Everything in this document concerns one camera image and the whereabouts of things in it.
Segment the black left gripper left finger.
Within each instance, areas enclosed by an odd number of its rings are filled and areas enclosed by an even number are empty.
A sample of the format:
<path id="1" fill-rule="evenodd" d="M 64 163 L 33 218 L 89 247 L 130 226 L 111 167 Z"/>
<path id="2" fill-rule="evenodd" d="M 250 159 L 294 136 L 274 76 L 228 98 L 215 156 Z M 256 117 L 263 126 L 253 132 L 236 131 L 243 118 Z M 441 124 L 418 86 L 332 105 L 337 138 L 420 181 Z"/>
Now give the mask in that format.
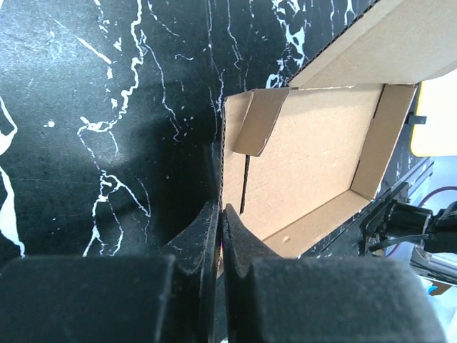
<path id="1" fill-rule="evenodd" d="M 3 342 L 212 342 L 219 205 L 151 256 L 28 257 L 1 270 Z"/>

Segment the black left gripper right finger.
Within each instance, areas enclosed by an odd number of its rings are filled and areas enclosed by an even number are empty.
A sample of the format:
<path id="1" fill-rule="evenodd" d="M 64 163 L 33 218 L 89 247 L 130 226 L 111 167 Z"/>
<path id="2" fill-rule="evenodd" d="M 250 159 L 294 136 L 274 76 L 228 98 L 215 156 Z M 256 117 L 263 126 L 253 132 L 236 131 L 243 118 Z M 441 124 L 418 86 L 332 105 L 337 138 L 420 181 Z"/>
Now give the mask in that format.
<path id="1" fill-rule="evenodd" d="M 444 342 L 419 278 L 383 258 L 277 255 L 221 215 L 230 342 Z"/>

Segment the cardboard box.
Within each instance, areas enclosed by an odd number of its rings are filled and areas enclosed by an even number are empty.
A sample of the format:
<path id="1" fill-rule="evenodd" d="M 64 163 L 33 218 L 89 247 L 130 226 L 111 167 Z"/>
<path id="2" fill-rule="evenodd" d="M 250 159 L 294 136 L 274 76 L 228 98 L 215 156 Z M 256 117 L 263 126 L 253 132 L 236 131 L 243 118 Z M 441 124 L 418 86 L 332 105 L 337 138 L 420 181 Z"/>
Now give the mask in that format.
<path id="1" fill-rule="evenodd" d="M 221 200 L 295 258 L 367 206 L 418 84 L 456 68 L 454 1 L 375 1 L 283 88 L 224 102 Z"/>

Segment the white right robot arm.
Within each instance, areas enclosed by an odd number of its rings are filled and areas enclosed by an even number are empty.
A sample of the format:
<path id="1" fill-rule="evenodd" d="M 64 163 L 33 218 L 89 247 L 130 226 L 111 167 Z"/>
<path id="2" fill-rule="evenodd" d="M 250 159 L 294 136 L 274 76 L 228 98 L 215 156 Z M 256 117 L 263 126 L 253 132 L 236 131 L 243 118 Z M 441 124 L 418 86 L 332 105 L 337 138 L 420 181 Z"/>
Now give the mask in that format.
<path id="1" fill-rule="evenodd" d="M 429 253 L 456 252 L 456 203 L 434 214 L 430 209 L 393 200 L 361 222 L 359 254 L 409 242 Z"/>

